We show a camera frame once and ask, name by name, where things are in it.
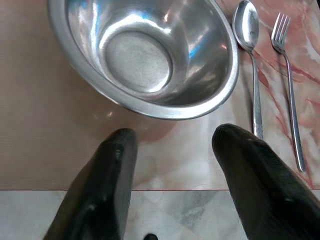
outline stainless steel bowl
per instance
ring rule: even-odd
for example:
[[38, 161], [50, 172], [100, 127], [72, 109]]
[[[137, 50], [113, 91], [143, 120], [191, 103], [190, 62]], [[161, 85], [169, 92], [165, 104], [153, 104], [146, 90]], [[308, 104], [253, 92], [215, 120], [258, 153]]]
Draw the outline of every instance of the stainless steel bowl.
[[48, 0], [73, 67], [98, 92], [161, 119], [205, 115], [227, 100], [238, 51], [210, 0]]

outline marble table surface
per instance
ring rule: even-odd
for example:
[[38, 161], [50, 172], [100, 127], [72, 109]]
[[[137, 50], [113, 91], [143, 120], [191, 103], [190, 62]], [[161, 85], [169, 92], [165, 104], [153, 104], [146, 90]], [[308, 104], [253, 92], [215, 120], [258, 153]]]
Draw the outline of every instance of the marble table surface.
[[[239, 0], [217, 0], [230, 21]], [[260, 17], [258, 63], [264, 140], [311, 189], [320, 189], [320, 11], [315, 0], [252, 0]], [[135, 190], [223, 190], [211, 138], [217, 126], [251, 129], [252, 64], [239, 51], [231, 97], [193, 120], [130, 112], [97, 93], [70, 67], [50, 29], [45, 0], [0, 3], [0, 189], [65, 190], [99, 143], [119, 128], [138, 137]], [[305, 173], [297, 170], [285, 62], [270, 41], [278, 12], [292, 17], [286, 49]]]

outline spoon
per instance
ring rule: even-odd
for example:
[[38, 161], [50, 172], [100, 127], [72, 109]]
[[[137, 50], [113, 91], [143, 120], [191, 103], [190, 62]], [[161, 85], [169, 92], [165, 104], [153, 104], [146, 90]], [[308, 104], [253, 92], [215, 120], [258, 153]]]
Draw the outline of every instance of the spoon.
[[253, 133], [263, 139], [257, 62], [253, 50], [259, 37], [259, 16], [255, 6], [243, 0], [236, 8], [232, 29], [239, 45], [250, 55], [253, 67]]

